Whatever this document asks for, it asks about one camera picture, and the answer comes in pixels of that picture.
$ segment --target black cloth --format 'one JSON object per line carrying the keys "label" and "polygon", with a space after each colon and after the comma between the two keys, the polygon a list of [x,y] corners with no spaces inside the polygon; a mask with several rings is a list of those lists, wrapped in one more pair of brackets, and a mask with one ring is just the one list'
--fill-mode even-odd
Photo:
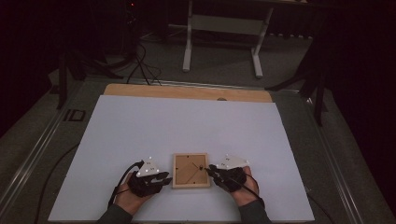
{"label": "black cloth", "polygon": [[[270,224],[265,208],[256,200],[246,205],[238,207],[241,214],[241,221],[248,224]],[[133,216],[125,212],[121,207],[112,204],[107,211],[97,220],[97,224],[128,224],[131,223]]]}

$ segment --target gray sleeve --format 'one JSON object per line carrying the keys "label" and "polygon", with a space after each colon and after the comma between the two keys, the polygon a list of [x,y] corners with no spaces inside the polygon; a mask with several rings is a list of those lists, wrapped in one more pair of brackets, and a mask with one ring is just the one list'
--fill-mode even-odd
{"label": "gray sleeve", "polygon": [[107,211],[96,221],[96,224],[129,224],[133,216],[121,207],[112,204]]}
{"label": "gray sleeve", "polygon": [[272,221],[268,218],[265,208],[259,200],[238,207],[241,214],[242,223],[249,224],[270,224]]}

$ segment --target white table leg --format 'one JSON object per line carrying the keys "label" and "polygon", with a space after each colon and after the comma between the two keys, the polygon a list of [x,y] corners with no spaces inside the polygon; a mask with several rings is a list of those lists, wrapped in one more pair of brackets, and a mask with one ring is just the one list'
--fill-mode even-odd
{"label": "white table leg", "polygon": [[260,52],[260,48],[262,47],[262,41],[264,40],[265,33],[267,32],[267,28],[270,23],[270,19],[271,19],[271,15],[272,15],[273,11],[274,11],[274,9],[272,7],[268,9],[267,16],[265,18],[265,21],[262,24],[262,30],[260,31],[260,34],[259,34],[259,42],[257,43],[256,48],[251,49],[251,56],[253,59],[254,71],[256,73],[257,78],[262,77],[262,65],[260,63],[259,52]]}
{"label": "white table leg", "polygon": [[183,72],[190,71],[190,63],[191,63],[191,20],[192,20],[192,0],[189,1],[189,17],[187,18],[187,44],[186,50],[184,52],[184,61],[183,61]]}

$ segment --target hand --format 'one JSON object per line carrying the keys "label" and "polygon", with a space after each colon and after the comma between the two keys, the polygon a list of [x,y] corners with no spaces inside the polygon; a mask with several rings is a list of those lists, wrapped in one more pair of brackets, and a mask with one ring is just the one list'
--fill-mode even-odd
{"label": "hand", "polygon": [[116,197],[115,204],[133,216],[137,210],[139,210],[140,206],[150,199],[152,195],[143,198],[134,195],[129,190],[129,186],[127,184],[131,176],[132,174],[129,173],[125,179],[125,182],[120,185],[118,191],[119,194]]}
{"label": "hand", "polygon": [[[243,170],[245,174],[247,174],[247,181],[245,182],[245,186],[253,190],[256,194],[259,194],[259,186],[257,185],[256,181],[254,181],[252,178],[250,167],[246,166],[243,168]],[[242,206],[258,200],[258,198],[255,195],[253,195],[251,192],[247,191],[244,188],[232,192],[231,196],[233,196],[233,199],[235,200],[238,206]]]}

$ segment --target gray floor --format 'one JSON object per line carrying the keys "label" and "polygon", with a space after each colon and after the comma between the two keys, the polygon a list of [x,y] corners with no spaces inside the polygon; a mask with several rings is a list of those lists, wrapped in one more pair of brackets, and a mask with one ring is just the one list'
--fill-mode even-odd
{"label": "gray floor", "polygon": [[[185,48],[183,36],[184,32],[181,32],[163,43],[156,42],[156,37],[149,35],[141,42],[147,51],[144,62],[161,68],[162,73],[158,79],[163,85],[220,85],[227,88],[263,89],[291,77],[311,43],[309,39],[284,40],[268,36],[260,53],[264,78],[257,79],[254,77],[249,53],[249,48],[254,44],[251,36],[221,35],[216,38],[220,41],[214,41],[211,35],[194,34],[196,37],[189,73],[181,71]],[[236,40],[236,46],[229,44]],[[143,49],[139,48],[139,55],[142,53]],[[127,77],[134,66],[132,64],[116,72]],[[154,75],[159,74],[158,69],[150,67],[150,70]],[[51,77],[56,75],[57,71],[50,74]],[[134,77],[136,79],[132,80],[133,83],[144,84],[138,70]],[[94,73],[84,82],[70,81],[70,101],[64,110],[55,109],[56,95],[46,94],[0,139],[1,192],[9,191],[7,187],[29,153],[38,150],[39,145],[42,146],[39,148],[42,149],[40,160],[37,164],[32,164],[35,169],[23,179],[26,180],[24,188],[15,192],[15,201],[10,203],[7,215],[1,219],[2,223],[34,221],[39,194],[50,169],[84,134],[89,120],[62,121],[66,110],[86,110],[88,118],[106,85],[125,81],[126,78],[111,80]],[[270,93],[278,106],[309,195],[327,211],[334,223],[396,223],[331,92],[326,91],[323,127],[319,127],[312,117],[312,105],[296,93],[301,84],[296,83],[287,90]],[[43,133],[50,138],[40,139]],[[52,173],[45,189],[38,223],[47,223],[73,154],[74,151],[65,156]],[[316,219],[312,223],[331,223],[317,203],[313,200],[310,202]]]}

